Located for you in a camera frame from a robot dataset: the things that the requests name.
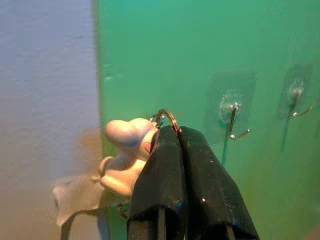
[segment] green panel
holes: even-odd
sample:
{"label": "green panel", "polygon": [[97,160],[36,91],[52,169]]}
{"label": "green panel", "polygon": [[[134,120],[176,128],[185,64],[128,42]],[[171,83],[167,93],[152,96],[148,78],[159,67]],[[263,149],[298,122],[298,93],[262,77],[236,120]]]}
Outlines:
{"label": "green panel", "polygon": [[[320,224],[319,0],[98,0],[97,16],[102,127],[169,108],[223,159],[261,239],[300,240]],[[313,111],[282,119],[295,65],[312,67],[298,109]],[[254,87],[234,77],[251,98],[234,131],[251,133],[217,143],[224,137],[209,125],[219,108],[210,104],[221,102],[224,84],[215,76],[235,73],[254,74]],[[112,240],[125,239],[125,221],[111,215]]]}

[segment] toy ear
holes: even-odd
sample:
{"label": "toy ear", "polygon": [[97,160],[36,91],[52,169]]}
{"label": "toy ear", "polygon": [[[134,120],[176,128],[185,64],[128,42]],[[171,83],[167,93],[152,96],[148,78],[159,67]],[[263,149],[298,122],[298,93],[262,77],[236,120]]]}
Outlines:
{"label": "toy ear", "polygon": [[140,143],[139,130],[127,121],[112,120],[105,127],[107,138],[120,146],[136,146]]}

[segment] metal ring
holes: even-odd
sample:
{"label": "metal ring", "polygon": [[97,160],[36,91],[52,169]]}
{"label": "metal ring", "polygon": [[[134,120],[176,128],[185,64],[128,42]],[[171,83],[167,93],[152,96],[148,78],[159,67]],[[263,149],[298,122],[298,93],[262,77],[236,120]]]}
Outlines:
{"label": "metal ring", "polygon": [[177,119],[169,109],[167,108],[160,109],[158,114],[167,116],[167,118],[170,120],[172,124],[173,129],[175,130],[176,133],[178,133],[179,125],[177,123]]}

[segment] white wall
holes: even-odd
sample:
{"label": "white wall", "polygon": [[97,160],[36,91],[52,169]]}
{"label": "white wall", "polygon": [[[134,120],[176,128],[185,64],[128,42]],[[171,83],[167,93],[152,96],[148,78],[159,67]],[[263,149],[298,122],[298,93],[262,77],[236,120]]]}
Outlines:
{"label": "white wall", "polygon": [[[0,239],[57,240],[52,183],[101,159],[91,0],[0,1]],[[94,217],[70,239],[99,239]]]}

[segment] green wall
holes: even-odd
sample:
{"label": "green wall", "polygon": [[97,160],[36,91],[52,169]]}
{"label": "green wall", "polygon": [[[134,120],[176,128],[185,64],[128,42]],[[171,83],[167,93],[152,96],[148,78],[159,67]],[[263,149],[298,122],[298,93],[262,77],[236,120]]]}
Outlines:
{"label": "green wall", "polygon": [[[102,127],[169,108],[210,140],[261,239],[300,240],[320,224],[320,1],[98,0],[97,15]],[[295,65],[312,67],[298,110],[313,111],[280,119]],[[238,73],[252,73],[254,85]],[[235,77],[225,84],[219,74]],[[234,131],[251,133],[239,141],[209,127],[232,85],[250,99]],[[125,239],[125,221],[109,216],[112,239]]]}

